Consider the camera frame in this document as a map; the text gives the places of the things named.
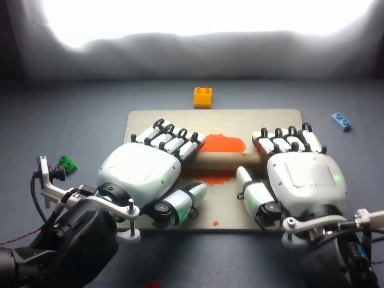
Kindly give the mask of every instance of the rolling pin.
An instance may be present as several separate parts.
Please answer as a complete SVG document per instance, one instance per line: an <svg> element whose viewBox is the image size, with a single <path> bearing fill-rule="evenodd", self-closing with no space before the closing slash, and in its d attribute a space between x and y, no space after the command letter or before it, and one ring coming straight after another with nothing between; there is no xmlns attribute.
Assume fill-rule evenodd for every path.
<svg viewBox="0 0 384 288"><path fill-rule="evenodd" d="M191 170L236 170L244 166L251 170L264 170L265 165L258 153L199 152L188 164Z"/></svg>

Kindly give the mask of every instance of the blue lego block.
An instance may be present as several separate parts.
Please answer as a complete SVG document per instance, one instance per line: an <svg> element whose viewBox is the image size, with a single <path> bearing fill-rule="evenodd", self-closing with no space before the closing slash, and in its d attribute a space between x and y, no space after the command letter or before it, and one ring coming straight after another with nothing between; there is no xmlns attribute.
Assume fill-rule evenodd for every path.
<svg viewBox="0 0 384 288"><path fill-rule="evenodd" d="M350 130L350 122L340 112L332 115L332 121L338 128L342 129L343 131Z"/></svg>

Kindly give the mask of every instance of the bright light panel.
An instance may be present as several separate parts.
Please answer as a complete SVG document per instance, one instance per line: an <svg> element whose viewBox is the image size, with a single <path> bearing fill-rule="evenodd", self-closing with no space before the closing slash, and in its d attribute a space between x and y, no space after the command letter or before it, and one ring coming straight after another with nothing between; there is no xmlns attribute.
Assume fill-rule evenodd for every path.
<svg viewBox="0 0 384 288"><path fill-rule="evenodd" d="M374 0L43 0L55 35L70 47L138 33L180 36L293 31L328 35Z"/></svg>

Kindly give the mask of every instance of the green toy brick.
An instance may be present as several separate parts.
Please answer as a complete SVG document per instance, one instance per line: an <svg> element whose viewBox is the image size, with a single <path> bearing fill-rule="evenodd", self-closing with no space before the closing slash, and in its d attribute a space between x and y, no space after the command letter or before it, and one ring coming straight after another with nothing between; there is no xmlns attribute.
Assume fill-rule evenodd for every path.
<svg viewBox="0 0 384 288"><path fill-rule="evenodd" d="M64 170L67 173L67 175L69 175L69 174L71 174L77 170L76 164L67 155L63 155L59 159L59 162L60 162L60 164L63 165Z"/></svg>

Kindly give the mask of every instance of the gray table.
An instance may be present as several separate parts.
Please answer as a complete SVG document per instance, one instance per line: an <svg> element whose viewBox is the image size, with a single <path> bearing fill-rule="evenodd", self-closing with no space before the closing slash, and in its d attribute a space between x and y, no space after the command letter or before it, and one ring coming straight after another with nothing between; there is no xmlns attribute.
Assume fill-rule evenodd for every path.
<svg viewBox="0 0 384 288"><path fill-rule="evenodd" d="M0 241L41 226L29 191L37 156L46 155L52 164L62 154L75 160L79 170L58 186L95 186L100 164L123 142L129 112L192 109L195 86L213 87L213 109L299 109L344 173L348 217L358 208L384 209L383 81L3 83ZM331 122L335 112L350 120L352 131L341 132ZM32 237L8 247L28 245ZM373 251L373 260L384 259L382 244ZM164 288L299 288L305 287L300 256L285 250L278 237L262 233L150 233L139 246L122 242L88 287L145 287L159 281ZM384 286L384 266L375 268Z"/></svg>

